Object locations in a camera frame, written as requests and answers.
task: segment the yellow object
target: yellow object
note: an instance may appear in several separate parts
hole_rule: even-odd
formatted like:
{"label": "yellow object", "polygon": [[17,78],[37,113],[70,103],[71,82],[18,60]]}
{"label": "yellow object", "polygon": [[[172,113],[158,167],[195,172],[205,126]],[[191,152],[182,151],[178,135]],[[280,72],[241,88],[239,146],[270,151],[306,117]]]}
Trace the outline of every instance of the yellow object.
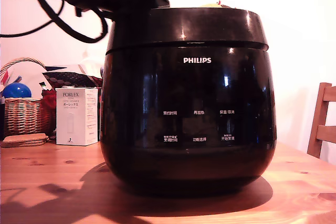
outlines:
{"label": "yellow object", "polygon": [[222,6],[218,4],[207,4],[207,5],[202,5],[201,7],[222,7]]}

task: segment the basket handle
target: basket handle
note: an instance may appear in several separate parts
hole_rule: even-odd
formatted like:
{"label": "basket handle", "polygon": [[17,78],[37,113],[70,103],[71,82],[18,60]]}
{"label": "basket handle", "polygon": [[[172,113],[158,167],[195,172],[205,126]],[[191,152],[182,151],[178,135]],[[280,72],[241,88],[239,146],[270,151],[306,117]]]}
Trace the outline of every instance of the basket handle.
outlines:
{"label": "basket handle", "polygon": [[9,63],[5,64],[2,68],[1,68],[1,71],[0,71],[0,80],[2,80],[6,70],[8,68],[10,68],[12,65],[14,64],[17,64],[19,62],[24,62],[24,61],[30,61],[30,62],[34,62],[36,64],[39,64],[40,66],[42,66],[44,69],[46,69],[46,67],[44,66],[44,64],[39,61],[39,60],[36,60],[36,59],[33,59],[33,58],[28,58],[28,57],[24,57],[24,58],[17,58],[17,59],[14,59],[14,60],[11,60]]}

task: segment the black cable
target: black cable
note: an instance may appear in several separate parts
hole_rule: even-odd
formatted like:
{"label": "black cable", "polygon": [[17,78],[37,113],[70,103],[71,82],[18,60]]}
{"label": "black cable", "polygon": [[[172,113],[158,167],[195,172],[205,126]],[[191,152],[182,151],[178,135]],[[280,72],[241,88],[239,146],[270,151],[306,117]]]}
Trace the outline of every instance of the black cable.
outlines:
{"label": "black cable", "polygon": [[71,37],[80,40],[85,43],[96,43],[103,39],[105,35],[108,33],[108,25],[105,20],[103,12],[101,12],[98,8],[91,9],[98,15],[98,17],[101,20],[101,26],[102,26],[102,32],[101,35],[95,39],[87,37],[75,30],[73,30],[68,24],[66,24],[55,12],[54,10],[49,6],[49,4],[45,0],[37,0],[40,4],[40,6],[43,8],[43,10],[47,13],[47,15],[51,18],[55,24],[60,27],[63,31],[65,31],[68,35]]}
{"label": "black cable", "polygon": [[[63,11],[63,8],[64,8],[64,1],[62,1],[62,5],[61,5],[61,8],[59,9],[58,13],[57,13],[57,16],[59,16],[61,14],[61,12]],[[35,33],[43,28],[45,28],[46,26],[50,25],[51,23],[53,23],[52,20],[48,21],[47,23],[33,29],[33,30],[30,30],[30,31],[26,31],[24,33],[20,33],[20,34],[0,34],[0,38],[17,38],[17,37],[22,37],[22,36],[26,36],[26,35],[29,35],[29,34],[32,34],[32,33]]]}

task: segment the coaster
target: coaster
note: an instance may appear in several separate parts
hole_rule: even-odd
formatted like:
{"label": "coaster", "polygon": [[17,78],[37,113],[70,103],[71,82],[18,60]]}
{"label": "coaster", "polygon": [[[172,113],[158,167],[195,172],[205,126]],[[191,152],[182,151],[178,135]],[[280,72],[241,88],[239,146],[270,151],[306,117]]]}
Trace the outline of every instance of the coaster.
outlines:
{"label": "coaster", "polygon": [[4,139],[7,143],[25,143],[28,141],[37,141],[37,140],[45,140],[48,136],[44,133],[37,134],[26,134],[26,135],[16,135],[16,136],[8,136]]}
{"label": "coaster", "polygon": [[47,139],[44,133],[8,136],[2,141],[1,147],[38,146],[45,144]]}
{"label": "coaster", "polygon": [[44,145],[46,142],[41,141],[41,142],[30,142],[30,143],[20,143],[20,144],[7,144],[2,142],[1,147],[2,148],[12,148],[12,147],[29,147],[29,146],[40,146]]}

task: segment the wooden table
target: wooden table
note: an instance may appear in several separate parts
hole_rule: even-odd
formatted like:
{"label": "wooden table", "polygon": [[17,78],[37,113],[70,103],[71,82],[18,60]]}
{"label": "wooden table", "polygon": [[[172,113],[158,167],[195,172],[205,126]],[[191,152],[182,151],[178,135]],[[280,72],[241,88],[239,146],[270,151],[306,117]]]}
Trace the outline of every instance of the wooden table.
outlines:
{"label": "wooden table", "polygon": [[130,195],[99,144],[1,149],[1,223],[336,223],[336,167],[278,143],[241,192],[202,199]]}

